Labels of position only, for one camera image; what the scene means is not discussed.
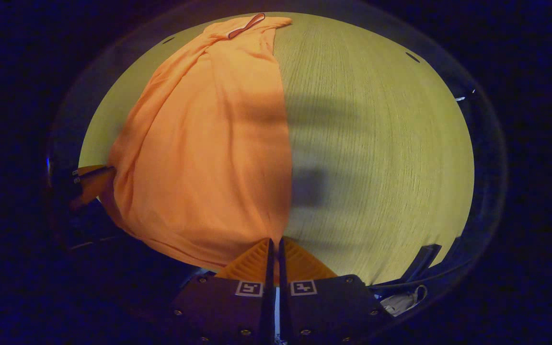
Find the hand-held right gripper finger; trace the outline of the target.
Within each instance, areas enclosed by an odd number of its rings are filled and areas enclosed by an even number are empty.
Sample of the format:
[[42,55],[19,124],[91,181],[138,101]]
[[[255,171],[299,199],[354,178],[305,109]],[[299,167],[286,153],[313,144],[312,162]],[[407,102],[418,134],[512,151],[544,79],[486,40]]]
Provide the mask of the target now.
[[170,306],[176,345],[271,345],[274,242],[264,239],[216,275],[192,277]]
[[336,275],[291,238],[278,249],[280,325],[289,345],[368,345],[394,324],[357,275]]

